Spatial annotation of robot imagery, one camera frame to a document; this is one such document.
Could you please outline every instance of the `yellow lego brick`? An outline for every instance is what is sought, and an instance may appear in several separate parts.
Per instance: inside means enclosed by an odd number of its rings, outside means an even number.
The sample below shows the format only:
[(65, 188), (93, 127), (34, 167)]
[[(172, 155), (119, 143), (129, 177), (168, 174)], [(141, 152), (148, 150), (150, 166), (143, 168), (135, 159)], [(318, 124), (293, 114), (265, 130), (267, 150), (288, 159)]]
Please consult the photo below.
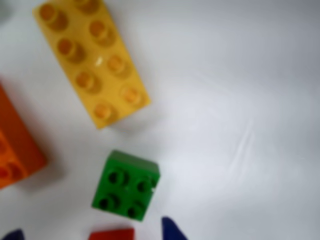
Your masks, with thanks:
[(33, 14), (97, 128), (150, 103), (102, 0), (51, 0)]

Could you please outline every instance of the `green block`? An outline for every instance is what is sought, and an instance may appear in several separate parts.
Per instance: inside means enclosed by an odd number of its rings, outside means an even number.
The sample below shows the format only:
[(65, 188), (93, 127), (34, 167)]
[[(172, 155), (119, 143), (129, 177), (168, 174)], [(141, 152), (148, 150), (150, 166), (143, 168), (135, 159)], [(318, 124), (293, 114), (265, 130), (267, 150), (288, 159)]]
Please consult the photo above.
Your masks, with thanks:
[(156, 163), (114, 150), (107, 158), (92, 207), (142, 221), (159, 178)]

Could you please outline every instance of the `lego stud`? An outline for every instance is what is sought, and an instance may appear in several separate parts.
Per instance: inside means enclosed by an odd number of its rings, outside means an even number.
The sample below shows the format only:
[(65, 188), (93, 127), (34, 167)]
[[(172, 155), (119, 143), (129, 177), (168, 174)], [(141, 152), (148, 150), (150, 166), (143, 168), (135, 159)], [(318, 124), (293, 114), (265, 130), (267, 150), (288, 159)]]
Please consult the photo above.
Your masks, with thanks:
[(145, 178), (137, 181), (136, 189), (140, 193), (151, 193), (153, 192), (153, 184), (151, 179)]
[(52, 3), (46, 3), (39, 9), (39, 15), (53, 30), (63, 30), (67, 27), (66, 16)]
[(118, 77), (125, 77), (129, 73), (128, 64), (118, 55), (113, 55), (108, 59), (107, 68)]
[(64, 58), (71, 62), (79, 62), (84, 57), (79, 44), (68, 38), (62, 38), (58, 41), (57, 50)]
[(79, 88), (87, 92), (92, 92), (97, 89), (97, 80), (95, 76), (86, 70), (80, 71), (75, 76), (75, 83)]
[(0, 167), (0, 180), (8, 179), (10, 176), (9, 171), (6, 167), (1, 166)]
[(0, 180), (19, 180), (21, 178), (22, 172), (14, 163), (0, 166)]
[(133, 87), (126, 86), (120, 91), (120, 96), (130, 105), (138, 106), (142, 103), (142, 94)]
[(109, 104), (99, 103), (95, 106), (94, 115), (102, 121), (108, 121), (113, 117), (114, 110)]
[(108, 181), (116, 186), (123, 185), (126, 182), (126, 173), (121, 169), (112, 169), (108, 173)]
[(99, 8), (98, 0), (72, 0), (74, 5), (83, 13), (91, 14)]
[(119, 205), (119, 199), (112, 194), (108, 194), (107, 196), (105, 196), (99, 201), (99, 207), (105, 211), (114, 210), (118, 207), (118, 205)]
[(136, 219), (136, 218), (140, 217), (142, 215), (142, 213), (143, 213), (143, 210), (142, 210), (141, 206), (139, 206), (138, 204), (133, 204), (127, 210), (127, 215), (131, 219)]
[(98, 44), (110, 46), (114, 42), (112, 29), (100, 20), (95, 20), (89, 25), (89, 32)]
[(6, 144), (0, 140), (0, 155), (5, 154), (7, 151)]

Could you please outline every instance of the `orange lego brick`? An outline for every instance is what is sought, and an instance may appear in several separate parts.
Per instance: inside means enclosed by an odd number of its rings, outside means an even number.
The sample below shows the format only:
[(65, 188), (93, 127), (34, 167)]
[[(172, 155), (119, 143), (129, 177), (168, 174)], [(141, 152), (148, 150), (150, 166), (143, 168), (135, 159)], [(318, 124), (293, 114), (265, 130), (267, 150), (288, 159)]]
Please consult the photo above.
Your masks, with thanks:
[(89, 240), (134, 240), (133, 228), (91, 233)]
[(0, 85), (0, 188), (42, 169), (46, 159)]
[(98, 129), (150, 103), (102, 0), (49, 0), (33, 14)]

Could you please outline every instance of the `blue block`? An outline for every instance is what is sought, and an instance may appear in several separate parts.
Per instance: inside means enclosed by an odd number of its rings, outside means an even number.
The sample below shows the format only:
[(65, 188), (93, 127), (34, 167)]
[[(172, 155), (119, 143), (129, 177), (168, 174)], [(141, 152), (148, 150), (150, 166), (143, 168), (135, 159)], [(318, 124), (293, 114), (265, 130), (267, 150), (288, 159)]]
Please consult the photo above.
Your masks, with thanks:
[(178, 226), (169, 217), (162, 218), (163, 240), (187, 240)]

